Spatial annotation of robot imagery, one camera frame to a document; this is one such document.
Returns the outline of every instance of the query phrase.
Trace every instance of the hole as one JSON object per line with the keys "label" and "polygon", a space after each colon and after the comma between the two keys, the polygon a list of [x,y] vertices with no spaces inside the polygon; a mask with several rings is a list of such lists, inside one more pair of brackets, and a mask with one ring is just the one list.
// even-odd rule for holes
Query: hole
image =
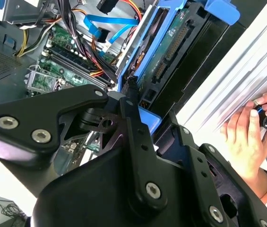
{"label": "hole", "polygon": [[202,174],[204,177],[208,177],[208,175],[207,175],[204,171],[201,171],[201,174]]}
{"label": "hole", "polygon": [[46,138],[46,135],[44,133],[38,133],[37,134],[37,137],[41,138],[41,139],[45,139]]}
{"label": "hole", "polygon": [[12,120],[4,120],[4,121],[3,121],[3,124],[8,125],[8,126],[11,126],[11,125],[13,125],[14,123],[13,123]]}
{"label": "hole", "polygon": [[144,130],[138,129],[139,134],[144,135]]}
{"label": "hole", "polygon": [[199,15],[201,18],[206,18],[207,16],[207,12],[202,7],[199,7],[196,14]]}
{"label": "hole", "polygon": [[154,99],[155,95],[156,95],[156,91],[149,89],[149,91],[147,92],[145,96],[145,99],[151,102]]}
{"label": "hole", "polygon": [[156,193],[157,193],[156,188],[153,187],[153,186],[150,187],[150,191],[151,191],[153,194],[156,194]]}
{"label": "hole", "polygon": [[218,214],[218,212],[216,210],[214,210],[213,213],[214,213],[215,217],[219,218],[219,214]]}
{"label": "hole", "polygon": [[182,162],[182,160],[178,160],[178,161],[176,162],[176,164],[179,164],[180,166],[183,166],[183,162]]}
{"label": "hole", "polygon": [[105,121],[103,122],[103,127],[104,127],[104,128],[108,128],[108,127],[110,127],[110,126],[112,126],[112,120],[105,120]]}
{"label": "hole", "polygon": [[148,151],[148,147],[147,147],[146,145],[144,145],[144,144],[141,145],[141,148],[142,148],[143,150],[145,150],[145,151]]}
{"label": "hole", "polygon": [[222,202],[224,211],[229,216],[229,218],[234,218],[237,215],[237,206],[232,197],[228,194],[223,194],[220,197],[220,201]]}

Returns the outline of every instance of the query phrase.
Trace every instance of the wire bundle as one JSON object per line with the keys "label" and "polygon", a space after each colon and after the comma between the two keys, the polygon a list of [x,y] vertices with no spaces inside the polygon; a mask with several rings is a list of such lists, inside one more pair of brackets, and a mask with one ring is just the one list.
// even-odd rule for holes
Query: wire bundle
{"label": "wire bundle", "polygon": [[71,6],[68,0],[56,0],[56,5],[60,11],[61,18],[65,24],[66,29],[75,41],[78,52],[93,62],[99,70],[102,70],[111,80],[117,82],[115,76],[115,69],[102,59],[98,52],[94,50],[84,40],[77,31],[77,22],[74,13],[71,11]]}
{"label": "wire bundle", "polygon": [[18,52],[15,53],[15,56],[17,57],[21,57],[26,46],[27,46],[27,43],[28,43],[28,38],[29,38],[29,31],[28,30],[23,30],[23,43],[22,43],[22,46],[20,48],[20,50]]}
{"label": "wire bundle", "polygon": [[[0,200],[1,202],[11,202],[8,200]],[[15,218],[15,217],[21,217],[23,220],[26,219],[26,215],[23,213],[23,211],[15,204],[9,204],[6,207],[3,207],[0,204],[0,207],[2,208],[1,214],[8,216],[10,218]]]}

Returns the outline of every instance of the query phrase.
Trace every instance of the motherboard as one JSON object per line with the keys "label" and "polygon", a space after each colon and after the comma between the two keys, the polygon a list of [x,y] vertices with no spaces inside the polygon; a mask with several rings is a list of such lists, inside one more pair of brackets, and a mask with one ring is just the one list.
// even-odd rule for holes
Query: motherboard
{"label": "motherboard", "polygon": [[[115,56],[106,53],[103,58],[111,62]],[[71,87],[93,84],[109,91],[115,84],[105,75],[93,77],[96,66],[78,52],[69,33],[59,25],[52,27],[37,64],[29,68],[26,84],[29,96],[59,91]]]}
{"label": "motherboard", "polygon": [[[112,62],[114,55],[106,53],[103,56],[107,62]],[[46,45],[35,65],[29,67],[26,75],[27,96],[45,94],[60,91],[62,89],[93,84],[109,91],[115,84],[107,77],[92,77],[90,72],[96,70],[96,66],[79,54],[78,47],[72,37],[61,26],[52,27]],[[95,137],[94,132],[81,139],[76,139],[63,144],[54,160],[54,168],[57,174],[78,167],[86,151],[94,156],[99,152],[100,141],[90,140]]]}

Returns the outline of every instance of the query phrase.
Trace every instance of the silver metal panel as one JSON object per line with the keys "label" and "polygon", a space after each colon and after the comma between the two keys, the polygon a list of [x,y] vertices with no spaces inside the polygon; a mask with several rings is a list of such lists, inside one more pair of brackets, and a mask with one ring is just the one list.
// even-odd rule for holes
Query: silver metal panel
{"label": "silver metal panel", "polygon": [[224,149],[219,128],[239,107],[267,92],[267,5],[177,114],[196,143]]}

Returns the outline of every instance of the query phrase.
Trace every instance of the metal screw head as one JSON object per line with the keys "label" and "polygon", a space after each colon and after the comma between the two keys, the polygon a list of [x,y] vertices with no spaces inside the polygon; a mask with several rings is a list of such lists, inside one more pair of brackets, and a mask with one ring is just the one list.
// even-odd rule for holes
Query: metal screw head
{"label": "metal screw head", "polygon": [[100,92],[100,91],[95,91],[95,94],[96,94],[97,96],[103,96],[103,93]]}
{"label": "metal screw head", "polygon": [[215,221],[217,221],[218,223],[222,223],[224,221],[223,215],[218,208],[216,208],[215,206],[210,206],[209,211]]}
{"label": "metal screw head", "polygon": [[51,134],[44,129],[37,129],[33,131],[31,137],[37,143],[48,143],[52,138]]}
{"label": "metal screw head", "polygon": [[128,103],[129,105],[133,105],[133,103],[129,100],[127,100],[126,103]]}
{"label": "metal screw head", "polygon": [[267,227],[267,222],[264,220],[260,220],[261,226],[262,227]]}
{"label": "metal screw head", "polygon": [[152,182],[149,182],[146,185],[146,192],[153,198],[153,199],[159,199],[161,197],[161,190],[160,188]]}
{"label": "metal screw head", "polygon": [[186,133],[186,134],[190,134],[190,132],[189,132],[189,130],[188,129],[186,129],[186,128],[183,128],[183,130],[184,130],[184,132]]}
{"label": "metal screw head", "polygon": [[209,150],[212,152],[212,153],[215,153],[215,149],[211,146],[208,146]]}
{"label": "metal screw head", "polygon": [[19,122],[13,117],[1,117],[0,128],[3,129],[14,129],[18,127]]}

